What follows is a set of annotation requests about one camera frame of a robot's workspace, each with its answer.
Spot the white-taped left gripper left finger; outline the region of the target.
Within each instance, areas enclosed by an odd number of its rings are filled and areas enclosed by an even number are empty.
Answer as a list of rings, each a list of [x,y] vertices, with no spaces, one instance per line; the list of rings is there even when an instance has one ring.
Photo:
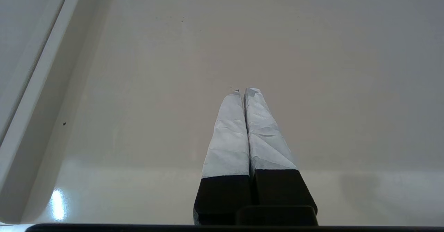
[[[225,96],[206,153],[193,206],[195,225],[234,225],[251,204],[250,154],[240,93]]]

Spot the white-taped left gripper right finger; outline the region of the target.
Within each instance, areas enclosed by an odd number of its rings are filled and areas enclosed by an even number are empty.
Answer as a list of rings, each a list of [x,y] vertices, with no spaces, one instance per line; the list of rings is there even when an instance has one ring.
[[[316,209],[317,205],[261,91],[247,88],[244,104],[254,203]]]

